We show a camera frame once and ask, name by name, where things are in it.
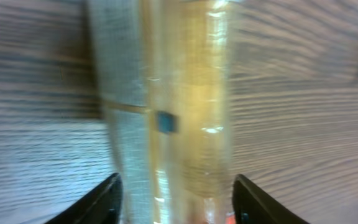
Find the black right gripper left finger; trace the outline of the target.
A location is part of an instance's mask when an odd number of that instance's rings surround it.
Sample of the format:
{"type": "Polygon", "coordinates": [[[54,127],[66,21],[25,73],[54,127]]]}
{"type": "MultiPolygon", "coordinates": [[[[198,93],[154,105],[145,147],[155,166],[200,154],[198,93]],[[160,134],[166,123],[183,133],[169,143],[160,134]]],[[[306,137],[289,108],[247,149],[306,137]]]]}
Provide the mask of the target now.
{"type": "Polygon", "coordinates": [[[45,224],[118,224],[122,200],[122,179],[116,172],[45,224]]]}

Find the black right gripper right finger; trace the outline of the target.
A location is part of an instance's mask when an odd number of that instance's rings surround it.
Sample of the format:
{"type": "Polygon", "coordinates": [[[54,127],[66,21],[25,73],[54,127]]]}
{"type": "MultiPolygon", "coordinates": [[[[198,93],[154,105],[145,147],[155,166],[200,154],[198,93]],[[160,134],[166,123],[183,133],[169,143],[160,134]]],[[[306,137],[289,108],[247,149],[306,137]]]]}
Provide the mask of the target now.
{"type": "Polygon", "coordinates": [[[233,183],[232,207],[237,224],[309,224],[242,174],[233,183]]]}

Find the orange noodle package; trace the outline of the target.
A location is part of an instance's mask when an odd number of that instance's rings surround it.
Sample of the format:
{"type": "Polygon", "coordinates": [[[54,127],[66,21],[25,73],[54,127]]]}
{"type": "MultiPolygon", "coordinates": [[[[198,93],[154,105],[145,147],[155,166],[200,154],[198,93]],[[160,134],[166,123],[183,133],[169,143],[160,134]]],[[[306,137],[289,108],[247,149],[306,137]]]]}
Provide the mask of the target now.
{"type": "Polygon", "coordinates": [[[88,2],[124,223],[226,223],[231,2],[88,2]]]}

